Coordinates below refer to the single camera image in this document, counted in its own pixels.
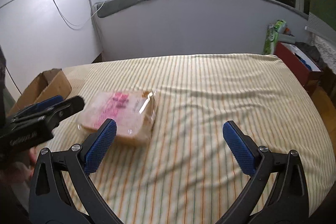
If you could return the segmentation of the left hand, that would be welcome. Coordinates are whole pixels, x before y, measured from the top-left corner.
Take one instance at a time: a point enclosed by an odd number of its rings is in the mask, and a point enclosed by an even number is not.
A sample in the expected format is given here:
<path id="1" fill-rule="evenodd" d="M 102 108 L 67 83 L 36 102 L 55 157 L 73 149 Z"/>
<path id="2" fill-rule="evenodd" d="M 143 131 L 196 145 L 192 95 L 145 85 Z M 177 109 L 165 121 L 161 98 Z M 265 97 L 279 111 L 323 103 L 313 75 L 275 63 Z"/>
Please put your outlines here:
<path id="1" fill-rule="evenodd" d="M 1 169 L 1 182 L 4 184 L 23 183 L 31 180 L 37 163 L 35 147 L 20 152 L 10 160 L 5 169 Z"/>

